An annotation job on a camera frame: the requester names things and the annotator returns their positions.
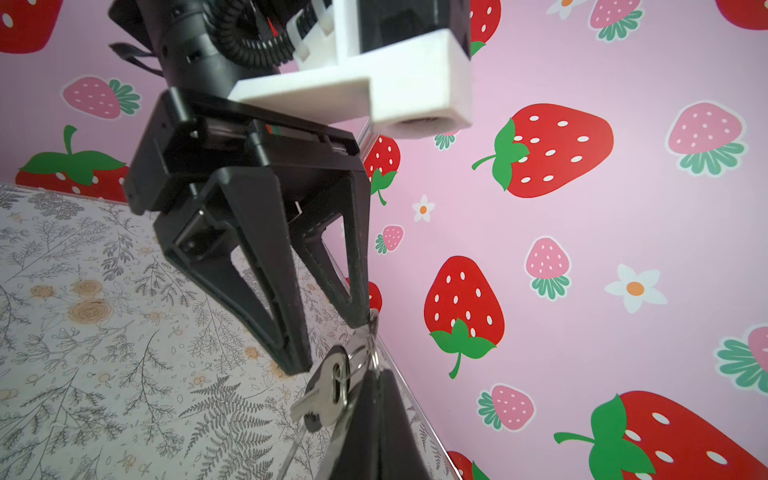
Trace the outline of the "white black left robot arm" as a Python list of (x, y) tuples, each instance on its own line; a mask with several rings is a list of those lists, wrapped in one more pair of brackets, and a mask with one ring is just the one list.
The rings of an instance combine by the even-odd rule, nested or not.
[(331, 23), (327, 1), (116, 1), (135, 39), (124, 60), (159, 61), (167, 82), (124, 191), (156, 214), (166, 260), (240, 320), (289, 375), (312, 354), (301, 260), (353, 328), (368, 320), (369, 179), (345, 131), (229, 99), (276, 77)]

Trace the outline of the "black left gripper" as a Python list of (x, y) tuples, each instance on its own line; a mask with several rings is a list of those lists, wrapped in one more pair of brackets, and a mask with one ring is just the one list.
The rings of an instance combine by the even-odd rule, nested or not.
[(166, 260), (287, 375), (312, 367), (298, 254), (348, 327), (369, 319), (370, 184), (347, 131), (186, 89), (159, 98), (126, 179)]

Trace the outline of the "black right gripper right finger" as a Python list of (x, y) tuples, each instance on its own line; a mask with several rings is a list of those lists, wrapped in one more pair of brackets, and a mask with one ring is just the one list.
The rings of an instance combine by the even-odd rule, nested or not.
[(430, 480), (415, 443), (397, 380), (391, 370), (379, 375), (379, 478)]

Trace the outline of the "silver metal key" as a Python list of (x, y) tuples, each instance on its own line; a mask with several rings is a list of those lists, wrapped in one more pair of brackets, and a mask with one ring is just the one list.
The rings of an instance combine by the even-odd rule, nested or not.
[(347, 407), (350, 365), (346, 349), (332, 347), (315, 375), (317, 381), (290, 409), (291, 420), (303, 420), (311, 432), (334, 425)]

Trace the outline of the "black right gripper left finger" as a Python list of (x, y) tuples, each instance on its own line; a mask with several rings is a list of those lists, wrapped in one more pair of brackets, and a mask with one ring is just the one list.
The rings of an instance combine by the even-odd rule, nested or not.
[(332, 435), (316, 479), (377, 479), (379, 474), (379, 377), (368, 371), (353, 391), (350, 411)]

